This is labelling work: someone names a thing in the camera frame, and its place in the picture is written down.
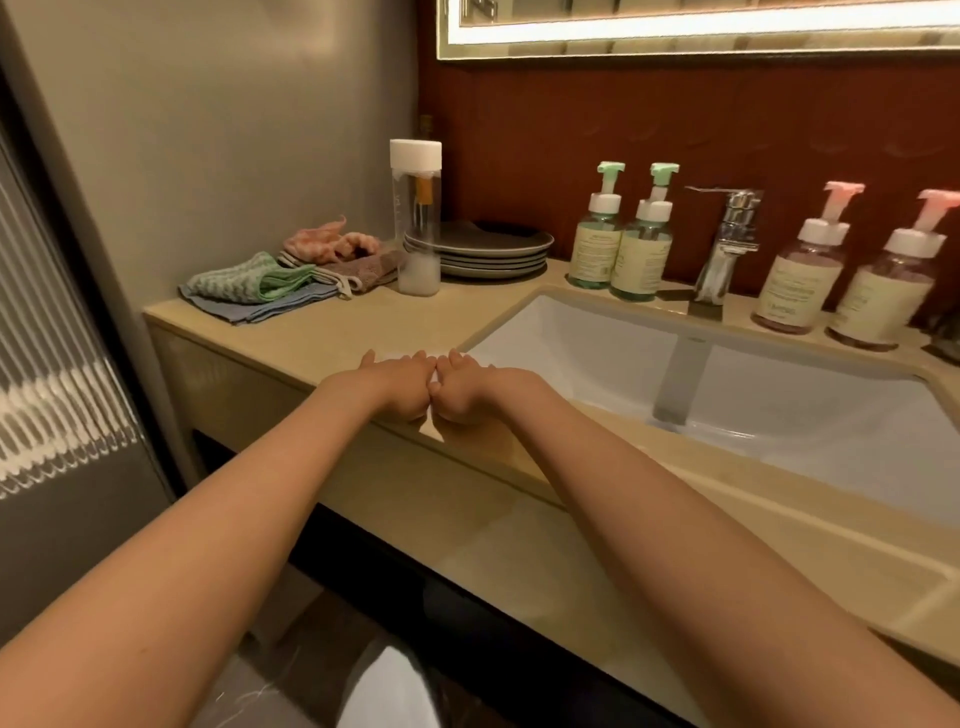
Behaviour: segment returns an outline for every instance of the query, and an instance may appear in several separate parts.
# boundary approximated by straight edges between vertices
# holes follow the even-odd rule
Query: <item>white bottle cap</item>
[[[423,139],[391,139],[390,166],[409,174],[440,172],[444,168],[444,145]]]
[[[849,223],[830,223],[823,218],[808,217],[797,237],[814,245],[842,245],[849,230]]]
[[[897,228],[883,249],[913,257],[935,257],[946,239],[946,235],[939,235],[936,232]]]
[[[619,195],[605,195],[603,192],[594,192],[590,195],[590,212],[597,212],[601,215],[615,215],[620,211]]]
[[[664,200],[640,200],[636,207],[636,219],[648,223],[665,223],[670,219],[673,203]]]

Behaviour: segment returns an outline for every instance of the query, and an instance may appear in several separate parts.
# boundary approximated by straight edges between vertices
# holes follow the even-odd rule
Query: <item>soap dispenser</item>
[[[755,324],[783,333],[810,333],[817,314],[843,271],[840,247],[850,225],[840,215],[854,195],[865,189],[854,182],[827,182],[827,205],[820,217],[807,218],[797,241],[780,251],[763,284]]]
[[[613,266],[610,291],[619,299],[652,301],[660,288],[673,243],[673,233],[667,225],[673,203],[666,202],[666,190],[670,178],[679,171],[680,165],[671,162],[650,165],[653,190],[649,198],[640,200],[636,219],[624,229]]]
[[[900,331],[933,288],[931,261],[947,239],[933,229],[947,210],[960,206],[960,192],[925,189],[919,198],[926,202],[913,228],[894,230],[883,253],[856,272],[827,328],[830,337],[871,352],[899,345]]]
[[[617,221],[620,196],[613,194],[616,177],[627,168],[616,161],[600,162],[597,172],[603,175],[603,188],[590,195],[587,215],[577,226],[573,241],[570,273],[566,279],[581,288],[606,288],[620,248],[623,228]]]

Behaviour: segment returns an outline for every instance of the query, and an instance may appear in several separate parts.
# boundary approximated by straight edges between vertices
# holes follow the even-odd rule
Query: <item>mirror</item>
[[[960,0],[438,0],[441,61],[960,50]]]

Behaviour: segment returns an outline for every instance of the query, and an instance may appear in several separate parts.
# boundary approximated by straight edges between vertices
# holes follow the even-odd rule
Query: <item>beige countertop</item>
[[[146,316],[152,326],[301,390],[355,367],[370,348],[390,355],[468,346],[541,292],[686,317],[684,302],[623,303],[606,291],[573,289],[564,281],[565,271],[565,263],[551,261],[535,279],[498,285],[447,282],[427,299],[380,288],[353,301],[315,303],[245,327],[230,326],[180,300],[152,305]],[[827,338],[822,327],[803,337],[757,327],[749,319],[752,308],[752,299],[729,296],[722,324],[697,323],[774,337],[808,351],[886,361],[924,379],[960,424],[960,368],[921,351],[926,339],[918,331],[909,331],[904,345],[893,352],[860,352]],[[960,665],[960,532],[636,420],[576,405],[720,504],[874,628]],[[490,473],[527,497],[560,504],[516,440],[495,426],[465,433],[428,421],[419,433],[413,428],[395,432]]]

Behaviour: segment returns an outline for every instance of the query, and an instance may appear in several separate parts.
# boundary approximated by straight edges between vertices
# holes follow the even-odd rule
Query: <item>green pump cap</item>
[[[597,172],[603,174],[602,195],[613,194],[613,186],[616,184],[616,177],[627,168],[622,161],[602,161],[597,167]]]
[[[650,165],[650,174],[657,187],[666,187],[670,184],[670,177],[677,172],[680,172],[680,165],[673,162],[655,161]]]

